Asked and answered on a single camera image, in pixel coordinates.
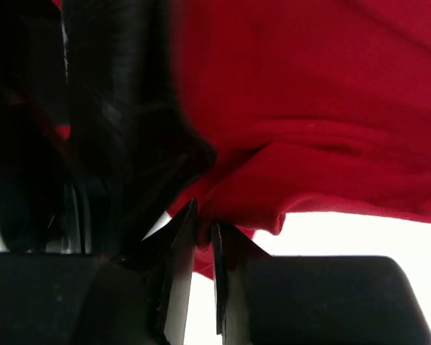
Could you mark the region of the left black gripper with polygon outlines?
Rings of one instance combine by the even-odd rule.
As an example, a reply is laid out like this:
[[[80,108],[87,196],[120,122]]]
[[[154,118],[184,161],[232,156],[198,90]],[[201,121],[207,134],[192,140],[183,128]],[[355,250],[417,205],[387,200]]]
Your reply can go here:
[[[0,235],[42,252],[166,249],[149,229],[215,161],[177,99],[172,1],[0,1]]]

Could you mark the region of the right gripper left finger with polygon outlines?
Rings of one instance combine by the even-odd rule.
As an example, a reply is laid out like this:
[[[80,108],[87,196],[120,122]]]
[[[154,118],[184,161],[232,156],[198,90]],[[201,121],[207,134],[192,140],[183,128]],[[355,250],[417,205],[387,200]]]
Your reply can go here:
[[[197,202],[188,202],[114,270],[112,344],[183,344],[197,214]]]

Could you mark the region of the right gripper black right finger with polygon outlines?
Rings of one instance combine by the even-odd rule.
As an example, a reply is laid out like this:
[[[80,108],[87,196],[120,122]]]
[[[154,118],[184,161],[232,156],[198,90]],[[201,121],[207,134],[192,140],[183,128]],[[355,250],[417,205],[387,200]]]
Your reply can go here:
[[[213,250],[216,331],[217,334],[223,334],[228,306],[228,273],[243,264],[246,259],[269,257],[270,254],[233,224],[213,224],[210,227],[210,236]]]

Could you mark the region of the red t shirt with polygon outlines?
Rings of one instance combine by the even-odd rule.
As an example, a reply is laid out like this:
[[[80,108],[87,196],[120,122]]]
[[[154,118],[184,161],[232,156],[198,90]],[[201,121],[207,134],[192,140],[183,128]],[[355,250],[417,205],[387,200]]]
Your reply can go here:
[[[172,1],[177,99],[215,161],[166,209],[278,234],[292,212],[431,223],[431,1]]]

